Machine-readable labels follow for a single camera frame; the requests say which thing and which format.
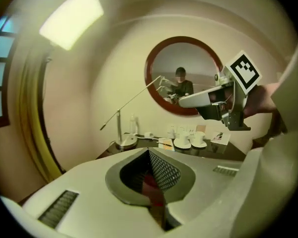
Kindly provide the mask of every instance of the window frame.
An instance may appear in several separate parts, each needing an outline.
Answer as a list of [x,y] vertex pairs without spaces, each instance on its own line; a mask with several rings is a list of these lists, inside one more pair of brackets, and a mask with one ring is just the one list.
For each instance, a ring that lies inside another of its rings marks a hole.
[[3,71],[3,78],[2,78],[2,85],[0,86],[1,91],[1,108],[2,108],[2,116],[0,117],[0,127],[10,125],[9,114],[8,114],[8,104],[7,104],[7,91],[8,91],[8,80],[9,80],[9,73],[12,64],[13,55],[15,53],[15,49],[17,46],[17,34],[16,33],[8,33],[2,32],[4,26],[7,24],[9,19],[13,16],[13,14],[3,15],[2,17],[6,16],[6,20],[4,24],[0,28],[0,36],[4,37],[13,37],[13,43],[10,48],[9,54],[6,58],[0,58],[0,62],[4,62],[4,71]]

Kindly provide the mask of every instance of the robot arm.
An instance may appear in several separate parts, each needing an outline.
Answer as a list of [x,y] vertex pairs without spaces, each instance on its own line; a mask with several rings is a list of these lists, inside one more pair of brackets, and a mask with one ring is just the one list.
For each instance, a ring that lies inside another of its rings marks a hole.
[[[196,108],[206,120],[221,120],[229,130],[250,130],[244,124],[243,110],[248,93],[261,77],[248,55],[241,51],[215,75],[216,87],[180,98],[179,105]],[[230,109],[227,109],[227,98],[224,95],[228,87],[233,88],[233,104]],[[215,100],[210,99],[211,93],[216,96]]]

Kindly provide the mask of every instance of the window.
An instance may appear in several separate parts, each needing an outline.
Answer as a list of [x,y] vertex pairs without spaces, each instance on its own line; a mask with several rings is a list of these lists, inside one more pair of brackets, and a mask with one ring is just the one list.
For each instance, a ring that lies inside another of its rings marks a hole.
[[9,125],[7,110],[7,84],[13,52],[14,41],[20,29],[19,15],[4,16],[0,19],[0,127]]

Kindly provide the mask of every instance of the wooden mirror frame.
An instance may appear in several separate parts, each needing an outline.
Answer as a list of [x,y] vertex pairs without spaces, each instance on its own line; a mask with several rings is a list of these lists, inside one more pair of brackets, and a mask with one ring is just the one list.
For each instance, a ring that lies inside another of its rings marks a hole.
[[[201,42],[200,40],[197,40],[192,37],[187,36],[176,36],[168,38],[160,43],[158,43],[153,50],[150,52],[150,54],[147,57],[146,60],[146,66],[145,66],[145,82],[146,85],[149,85],[152,82],[152,69],[153,69],[153,62],[156,58],[156,56],[167,46],[175,44],[175,43],[189,43],[193,44],[197,47],[200,47],[201,49],[205,50],[209,53],[209,55],[213,58],[215,65],[217,67],[218,71],[222,71],[223,65],[218,57],[218,55],[205,43]],[[175,114],[175,115],[181,115],[181,116],[194,116],[198,114],[198,111],[195,108],[183,108],[174,104],[171,104],[167,101],[165,101],[159,93],[156,91],[154,85],[151,85],[148,87],[148,91],[152,98],[165,110]]]

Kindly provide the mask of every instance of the round mirror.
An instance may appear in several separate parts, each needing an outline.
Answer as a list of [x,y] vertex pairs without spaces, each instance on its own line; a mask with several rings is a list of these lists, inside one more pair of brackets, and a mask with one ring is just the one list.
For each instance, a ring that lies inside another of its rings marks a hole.
[[183,108],[179,98],[215,87],[214,75],[222,70],[217,54],[205,43],[185,36],[160,42],[150,52],[145,81],[153,99],[164,109],[177,115],[193,116],[194,108]]

